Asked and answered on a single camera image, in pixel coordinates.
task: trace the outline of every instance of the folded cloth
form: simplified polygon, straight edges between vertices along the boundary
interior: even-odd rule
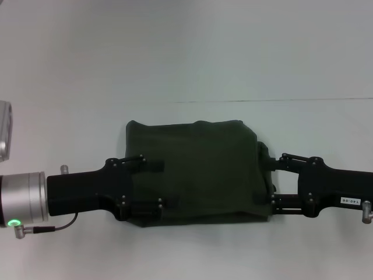
[[[133,175],[136,200],[173,202],[161,220],[130,218],[138,226],[267,221],[268,148],[242,121],[126,127],[126,156],[164,160],[164,172]]]

